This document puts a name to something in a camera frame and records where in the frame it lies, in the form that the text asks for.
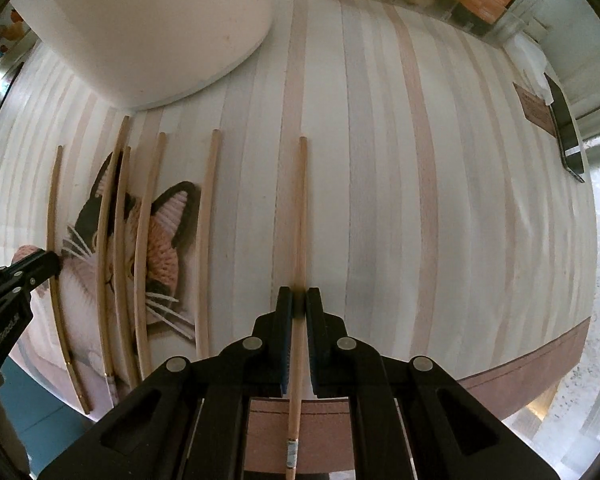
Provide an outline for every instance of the blue floor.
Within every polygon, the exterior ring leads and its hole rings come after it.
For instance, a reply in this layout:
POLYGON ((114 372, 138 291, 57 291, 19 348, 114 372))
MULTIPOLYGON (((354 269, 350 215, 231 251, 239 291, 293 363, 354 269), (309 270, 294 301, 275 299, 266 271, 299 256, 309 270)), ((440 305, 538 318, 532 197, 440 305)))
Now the blue floor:
POLYGON ((90 427, 90 421, 56 399, 11 358, 2 366, 0 400, 38 475, 90 427))

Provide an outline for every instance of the paper label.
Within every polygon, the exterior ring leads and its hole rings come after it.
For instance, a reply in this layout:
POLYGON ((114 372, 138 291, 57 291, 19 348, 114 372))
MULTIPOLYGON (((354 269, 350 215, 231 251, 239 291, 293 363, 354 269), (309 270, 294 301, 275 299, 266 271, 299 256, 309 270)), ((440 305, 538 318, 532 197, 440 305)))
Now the paper label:
POLYGON ((295 469, 296 463, 298 463, 298 441, 287 440, 286 441, 286 468, 295 469))
POLYGON ((544 99, 533 95, 531 92, 527 92, 515 83, 513 83, 513 86, 516 88, 516 92, 520 98, 520 104, 522 105, 525 117, 555 137, 554 118, 551 115, 550 108, 544 104, 544 99))

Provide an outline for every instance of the wooden dowel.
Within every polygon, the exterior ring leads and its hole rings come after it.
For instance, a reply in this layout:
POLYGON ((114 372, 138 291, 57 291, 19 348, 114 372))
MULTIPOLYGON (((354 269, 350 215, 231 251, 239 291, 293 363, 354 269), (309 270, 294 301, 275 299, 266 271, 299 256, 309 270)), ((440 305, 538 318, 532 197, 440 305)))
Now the wooden dowel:
MULTIPOLYGON (((56 203, 58 201, 58 182, 60 179, 60 167, 62 165, 62 146, 58 146, 56 151, 56 161, 54 168, 51 173, 51 186, 49 188, 49 202, 46 211, 46 250, 56 250, 56 203)), ((54 322, 56 324, 56 331, 58 332, 58 340, 60 341, 60 352, 62 359, 66 365, 67 373, 69 374, 69 380, 75 391, 75 396, 80 403, 80 406, 85 415, 91 413, 89 403, 84 395, 84 389, 80 378, 75 373, 74 362, 71 358, 71 352, 69 352, 69 345, 66 340, 66 330, 64 328, 64 320, 62 319, 62 311, 60 309, 60 294, 58 289, 58 279, 52 276, 49 279, 49 294, 51 297, 51 311, 54 315, 54 322)))
POLYGON ((120 162, 120 176, 116 192, 116 206, 113 222, 113 291, 116 306, 116 325, 122 359, 131 388, 140 384, 138 366, 134 357, 131 326, 129 325, 128 308, 126 306, 126 268, 125 268, 125 196, 129 180, 129 158, 131 148, 127 146, 120 162))
POLYGON ((304 294, 306 291, 306 202, 307 202, 307 140, 300 137, 298 176, 296 187, 296 232, 294 282, 294 318, 291 329, 291 361, 289 380, 289 425, 286 441, 286 480, 296 478, 298 462, 298 437, 302 410, 302 378, 304 377, 306 321, 304 317, 304 294))
POLYGON ((155 181, 160 170, 160 161, 164 152, 167 135, 158 134, 154 147, 154 158, 147 175, 142 203, 138 218, 138 236, 136 237, 136 260, 134 263, 134 316, 136 318, 136 345, 140 361, 140 376, 142 380, 154 370, 149 352, 149 340, 146 333, 146 245, 149 239, 149 222, 151 219, 151 204, 154 198, 155 181))
POLYGON ((196 279, 194 281, 194 323, 196 327, 196 355, 198 359, 209 357, 208 326, 208 277, 209 277, 209 235, 211 230, 211 209, 214 202, 216 165, 220 149, 220 130, 213 130, 211 147, 206 159, 205 180, 200 193, 200 209, 196 228, 196 248, 194 261, 196 279))
POLYGON ((113 195, 113 186, 116 181, 116 170, 118 158, 122 146, 126 141, 129 116, 125 116, 120 124, 118 138, 111 153, 109 166, 105 171, 104 189, 102 201, 100 202, 100 214, 98 215, 98 230, 96 232, 96 302, 98 305, 98 330, 100 332, 100 348, 102 350, 102 361, 104 362, 104 376, 107 380, 109 397, 113 406, 119 402, 116 378, 113 369, 113 357, 111 355, 111 344, 109 339, 109 317, 107 316, 107 239, 109 229, 109 211, 113 195))

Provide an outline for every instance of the pink cat ear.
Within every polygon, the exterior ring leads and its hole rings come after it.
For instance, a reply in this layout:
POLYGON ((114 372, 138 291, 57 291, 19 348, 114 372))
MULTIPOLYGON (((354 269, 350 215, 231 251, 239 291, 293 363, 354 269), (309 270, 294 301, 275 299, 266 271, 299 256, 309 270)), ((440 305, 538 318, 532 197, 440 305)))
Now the pink cat ear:
POLYGON ((184 214, 188 199, 189 193, 186 190, 180 190, 170 196, 153 213, 154 219, 167 231, 171 239, 175 236, 182 222, 182 215, 184 214))

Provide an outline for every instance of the cat whisker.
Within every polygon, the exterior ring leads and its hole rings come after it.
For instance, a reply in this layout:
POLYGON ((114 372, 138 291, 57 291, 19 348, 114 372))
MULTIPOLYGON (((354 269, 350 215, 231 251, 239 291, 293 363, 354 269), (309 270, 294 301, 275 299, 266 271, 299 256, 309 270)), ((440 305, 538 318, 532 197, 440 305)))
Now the cat whisker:
POLYGON ((193 322, 191 320, 187 319, 182 314, 178 314, 176 311, 171 310, 168 306, 164 306, 163 304, 157 303, 156 301, 152 301, 152 300, 145 300, 145 303, 146 303, 146 306, 152 310, 159 308, 160 310, 167 312, 168 314, 171 314, 172 316, 177 317, 179 320, 187 323, 188 325, 191 325, 192 327, 194 326, 193 322))
POLYGON ((165 296, 164 294, 158 294, 157 292, 146 292, 145 295, 148 296, 149 298, 156 298, 158 300, 167 300, 167 301, 171 301, 172 303, 180 303, 180 300, 176 300, 175 298, 172 298, 171 296, 165 296))
POLYGON ((71 230, 71 232, 75 235, 75 237, 78 238, 78 240, 80 240, 82 242, 82 246, 86 249, 87 253, 91 254, 91 249, 89 248, 87 243, 82 239, 82 237, 80 236, 78 231, 75 229, 75 227, 72 226, 71 224, 67 224, 67 227, 71 230))
POLYGON ((88 258, 89 256, 91 256, 89 253, 84 251, 84 249, 82 248, 82 246, 80 244, 77 244, 76 242, 71 240, 71 238, 63 238, 62 241, 67 242, 67 243, 71 244, 72 246, 74 246, 75 250, 78 251, 83 257, 88 258))
POLYGON ((180 328, 179 326, 177 326, 175 323, 172 323, 171 321, 169 321, 168 319, 166 319, 164 316, 162 316, 161 314, 158 314, 154 309, 152 309, 150 306, 146 306, 147 309, 154 314, 155 317, 157 317, 158 319, 160 319, 161 321, 165 322, 167 325, 169 325, 171 328, 173 328, 176 332, 178 332, 180 335, 182 335, 183 337, 185 337, 186 339, 189 339, 191 341, 195 341, 196 339, 196 335, 192 334, 191 332, 184 330, 183 328, 180 328))
POLYGON ((65 247, 63 250, 64 250, 64 251, 67 251, 69 254, 72 254, 73 256, 75 256, 76 258, 78 258, 79 260, 82 260, 82 261, 84 261, 84 262, 86 262, 86 261, 87 261, 87 259, 86 259, 84 256, 82 256, 81 254, 74 253, 74 252, 73 252, 73 251, 72 251, 70 248, 68 248, 68 247, 65 247))

